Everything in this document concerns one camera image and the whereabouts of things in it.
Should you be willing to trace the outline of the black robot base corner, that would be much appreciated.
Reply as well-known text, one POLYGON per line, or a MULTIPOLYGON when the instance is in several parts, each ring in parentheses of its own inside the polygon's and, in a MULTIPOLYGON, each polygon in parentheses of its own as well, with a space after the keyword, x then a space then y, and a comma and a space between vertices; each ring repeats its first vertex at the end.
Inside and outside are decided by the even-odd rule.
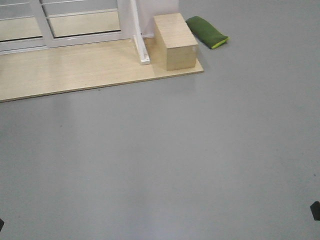
POLYGON ((311 206, 310 210, 315 221, 320 221, 320 202, 315 201, 311 206))
POLYGON ((4 221, 2 219, 0 219, 0 231, 2 230, 3 226, 4 226, 4 221))

